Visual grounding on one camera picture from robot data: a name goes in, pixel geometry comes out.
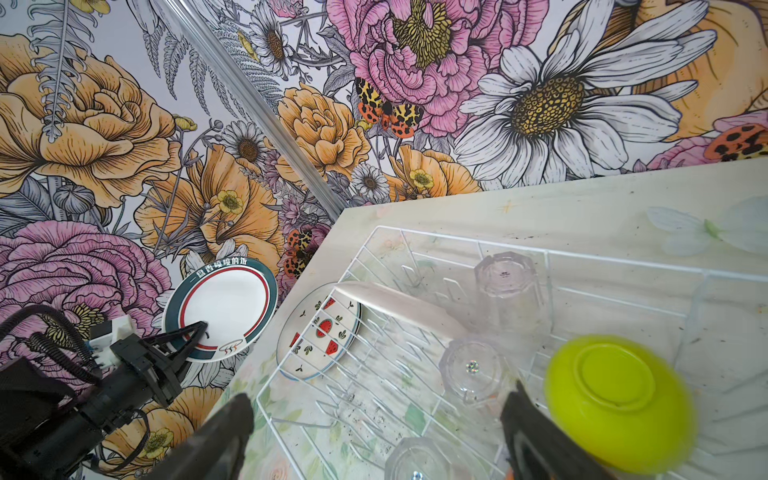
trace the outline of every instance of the clear glass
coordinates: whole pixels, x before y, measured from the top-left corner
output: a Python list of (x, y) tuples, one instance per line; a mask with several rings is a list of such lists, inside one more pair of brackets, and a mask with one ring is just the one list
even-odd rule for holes
[(483, 407), (483, 424), (498, 424), (504, 401), (519, 378), (501, 345), (484, 336), (453, 340), (439, 368), (446, 391), (458, 396), (465, 406)]
[(475, 267), (475, 281), (474, 330), (495, 335), (518, 365), (529, 362), (550, 333), (533, 260), (515, 252), (497, 253)]
[(443, 439), (403, 439), (384, 465), (385, 480), (488, 480), (478, 459)]
[(475, 279), (478, 306), (489, 329), (526, 332), (537, 326), (541, 294), (533, 260), (497, 253), (475, 267)]

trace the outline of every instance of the green bowl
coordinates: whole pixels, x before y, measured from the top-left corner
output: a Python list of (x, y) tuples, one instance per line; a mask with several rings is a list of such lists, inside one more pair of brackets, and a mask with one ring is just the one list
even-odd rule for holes
[(659, 474), (694, 447), (696, 411), (683, 380), (627, 339), (590, 335), (566, 343), (544, 387), (554, 422), (605, 465)]

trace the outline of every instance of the floral wallpaper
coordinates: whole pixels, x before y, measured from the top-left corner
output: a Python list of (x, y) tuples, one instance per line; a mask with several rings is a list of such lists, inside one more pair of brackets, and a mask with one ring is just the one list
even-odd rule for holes
[(196, 3), (353, 206), (768, 151), (765, 0)]
[[(193, 0), (348, 205), (768, 155), (766, 0)], [(160, 0), (0, 0), (0, 318), (160, 331), (174, 285), (247, 255), (284, 298), (332, 222)], [(0, 340), (68, 341), (46, 318)], [(149, 403), (140, 478), (246, 353)], [(110, 435), (99, 469), (138, 444)]]
[[(276, 275), (282, 300), (328, 234), (311, 192), (160, 11), (141, 1), (0, 0), (0, 319), (43, 303), (84, 339), (126, 314), (138, 335), (155, 335), (174, 287), (197, 268), (254, 258)], [(306, 93), (296, 91), (293, 108), (326, 101)], [(348, 177), (369, 144), (342, 107), (323, 112), (349, 148), (312, 150), (319, 170)], [(322, 142), (328, 130), (316, 135)], [(62, 329), (33, 316), (0, 339), (0, 366), (25, 356), (85, 391), (28, 343), (35, 332), (74, 358)], [(137, 458), (115, 469), (141, 441), (138, 419), (94, 451), (87, 478), (148, 473), (200, 426), (248, 352), (192, 364), (168, 409), (143, 407), (150, 436)]]

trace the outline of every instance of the ceramic plate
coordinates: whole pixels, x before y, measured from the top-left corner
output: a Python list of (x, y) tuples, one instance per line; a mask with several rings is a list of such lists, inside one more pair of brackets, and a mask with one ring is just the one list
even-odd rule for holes
[[(264, 330), (275, 310), (277, 284), (258, 260), (230, 257), (195, 270), (176, 289), (163, 317), (163, 331), (173, 332), (201, 320), (205, 337), (191, 362), (217, 362), (236, 355)], [(172, 345), (181, 348), (182, 339)]]
[(333, 364), (331, 360), (336, 359), (349, 347), (353, 338), (350, 332), (357, 333), (359, 321), (355, 315), (360, 317), (360, 304), (341, 293), (335, 293), (334, 298), (323, 307), (328, 315), (321, 313), (316, 319), (316, 325), (319, 325), (322, 332), (312, 327), (306, 331), (306, 337), (314, 346), (299, 338), (306, 324), (330, 295), (334, 285), (336, 284), (326, 283), (305, 296), (293, 309), (280, 333), (277, 340), (277, 362), (282, 361), (291, 349), (297, 354), (291, 355), (283, 364), (283, 374), (289, 379), (291, 377), (286, 375), (286, 372), (296, 378), (312, 379), (326, 371)]

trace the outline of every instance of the red stripe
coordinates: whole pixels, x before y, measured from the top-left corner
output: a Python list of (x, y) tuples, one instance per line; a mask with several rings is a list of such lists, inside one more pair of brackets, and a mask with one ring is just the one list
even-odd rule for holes
[[(266, 292), (266, 302), (264, 302), (264, 310), (261, 312), (261, 316), (260, 316), (260, 317), (259, 317), (259, 319), (256, 321), (256, 323), (254, 323), (254, 324), (253, 324), (253, 326), (250, 328), (250, 330), (248, 330), (248, 332), (247, 332), (245, 335), (243, 335), (243, 337), (249, 336), (249, 335), (251, 334), (251, 332), (253, 332), (253, 331), (256, 329), (256, 327), (258, 327), (258, 326), (259, 326), (259, 324), (261, 323), (261, 320), (264, 318), (264, 315), (266, 314), (266, 308), (267, 308), (267, 307), (270, 305), (270, 289), (269, 289), (269, 287), (266, 285), (266, 281), (264, 280), (264, 278), (263, 278), (263, 276), (261, 275), (261, 273), (259, 273), (259, 272), (258, 272), (258, 271), (256, 271), (256, 270), (252, 270), (252, 269), (250, 269), (250, 268), (243, 268), (243, 267), (241, 267), (241, 266), (237, 266), (237, 267), (234, 267), (234, 268), (227, 268), (227, 269), (219, 270), (218, 272), (216, 272), (216, 273), (214, 273), (214, 274), (212, 274), (212, 275), (209, 275), (209, 276), (205, 277), (205, 278), (203, 279), (203, 281), (202, 281), (202, 282), (198, 283), (197, 285), (195, 285), (195, 286), (192, 288), (192, 290), (190, 290), (190, 292), (187, 294), (187, 297), (186, 297), (186, 298), (184, 298), (184, 303), (181, 305), (181, 314), (179, 315), (179, 325), (180, 325), (181, 327), (184, 327), (184, 315), (185, 315), (185, 313), (187, 312), (187, 304), (189, 303), (189, 301), (190, 301), (190, 298), (192, 297), (192, 295), (194, 295), (194, 293), (195, 293), (195, 290), (197, 290), (198, 288), (200, 288), (200, 286), (201, 286), (203, 283), (206, 283), (208, 280), (210, 280), (210, 279), (214, 278), (214, 277), (215, 277), (216, 275), (218, 275), (219, 273), (230, 272), (230, 271), (232, 271), (232, 270), (244, 270), (244, 271), (246, 271), (246, 272), (252, 273), (253, 275), (256, 275), (256, 277), (257, 277), (259, 280), (261, 280), (261, 283), (262, 283), (262, 284), (263, 284), (263, 286), (264, 286), (264, 290), (265, 290), (265, 292)], [(199, 349), (202, 349), (202, 350), (216, 350), (216, 349), (218, 349), (218, 348), (219, 348), (219, 346), (208, 346), (208, 345), (203, 345), (202, 343), (198, 343), (198, 344), (197, 344), (197, 348), (199, 348)]]

